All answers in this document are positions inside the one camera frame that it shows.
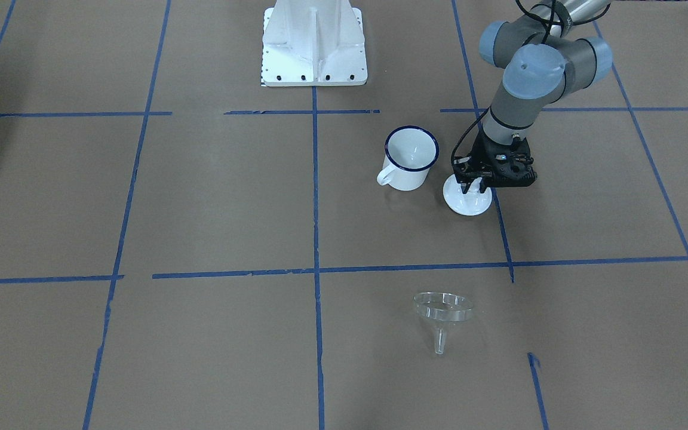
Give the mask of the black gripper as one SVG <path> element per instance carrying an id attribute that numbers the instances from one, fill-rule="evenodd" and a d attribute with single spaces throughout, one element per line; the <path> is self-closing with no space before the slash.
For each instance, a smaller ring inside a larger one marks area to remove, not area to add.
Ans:
<path id="1" fill-rule="evenodd" d="M 459 149 L 464 138 L 462 136 L 453 148 L 453 175 L 461 184 L 462 194 L 469 193 L 476 179 L 480 179 L 480 193 L 487 193 L 494 185 L 495 155 L 509 150 L 489 139 L 485 133 L 478 133 L 470 152 L 462 155 Z"/>

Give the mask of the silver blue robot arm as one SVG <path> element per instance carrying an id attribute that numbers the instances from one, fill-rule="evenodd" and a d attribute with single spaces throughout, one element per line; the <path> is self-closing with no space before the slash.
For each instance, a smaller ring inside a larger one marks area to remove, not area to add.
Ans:
<path id="1" fill-rule="evenodd" d="M 490 106 L 466 155 L 451 153 L 463 194 L 490 188 L 523 188 L 537 180 L 527 140 L 544 106 L 600 82 L 613 65 L 603 38 L 569 40 L 574 27 L 598 20 L 609 1 L 541 1 L 516 21 L 497 21 L 480 38 L 480 56 L 501 68 Z"/>

